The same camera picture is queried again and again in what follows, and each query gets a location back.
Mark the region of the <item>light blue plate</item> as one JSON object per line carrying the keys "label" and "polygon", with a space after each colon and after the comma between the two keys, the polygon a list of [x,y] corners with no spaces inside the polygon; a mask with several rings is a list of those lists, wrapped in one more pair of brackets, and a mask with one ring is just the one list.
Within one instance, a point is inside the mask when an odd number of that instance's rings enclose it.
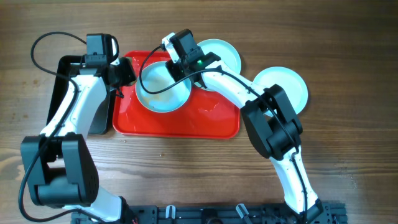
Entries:
{"label": "light blue plate", "polygon": [[238,51],[228,42],[221,39],[207,39],[198,43],[202,51],[207,54],[213,52],[235,73],[241,73],[242,63]]}
{"label": "light blue plate", "polygon": [[[165,64],[166,61],[155,62],[143,69],[142,83],[146,90],[160,91],[175,83]],[[178,85],[157,94],[146,92],[139,80],[136,83],[136,95],[139,102],[148,110],[156,113],[169,113],[179,109],[189,99],[191,90],[190,80],[184,80]]]}
{"label": "light blue plate", "polygon": [[297,72],[289,68],[269,67],[258,73],[253,82],[264,87],[271,87],[275,84],[281,86],[297,114],[306,107],[307,85]]}

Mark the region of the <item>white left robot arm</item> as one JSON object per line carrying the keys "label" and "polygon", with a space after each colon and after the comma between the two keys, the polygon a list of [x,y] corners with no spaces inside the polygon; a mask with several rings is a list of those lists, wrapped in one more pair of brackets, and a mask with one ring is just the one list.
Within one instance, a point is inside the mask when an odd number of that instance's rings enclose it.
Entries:
{"label": "white left robot arm", "polygon": [[94,223],[135,223],[123,197],[100,187],[98,171],[86,145],[93,118],[109,92],[136,81],[131,62],[119,57],[110,34],[88,34],[86,54],[74,72],[56,73],[68,83],[52,119],[37,136],[21,142],[25,174],[18,194],[21,215],[43,223],[69,213]]}

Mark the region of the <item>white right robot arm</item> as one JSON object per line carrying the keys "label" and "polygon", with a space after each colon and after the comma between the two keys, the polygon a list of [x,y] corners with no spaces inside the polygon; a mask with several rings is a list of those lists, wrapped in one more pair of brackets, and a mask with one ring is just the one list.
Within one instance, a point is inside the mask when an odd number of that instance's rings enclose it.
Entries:
{"label": "white right robot arm", "polygon": [[219,55],[205,53],[189,29],[170,33],[160,47],[170,55],[166,67],[176,82],[199,83],[240,109],[252,146],[277,172],[285,203],[300,223],[314,221],[322,206],[302,161],[303,127],[284,89],[262,87],[234,72]]}

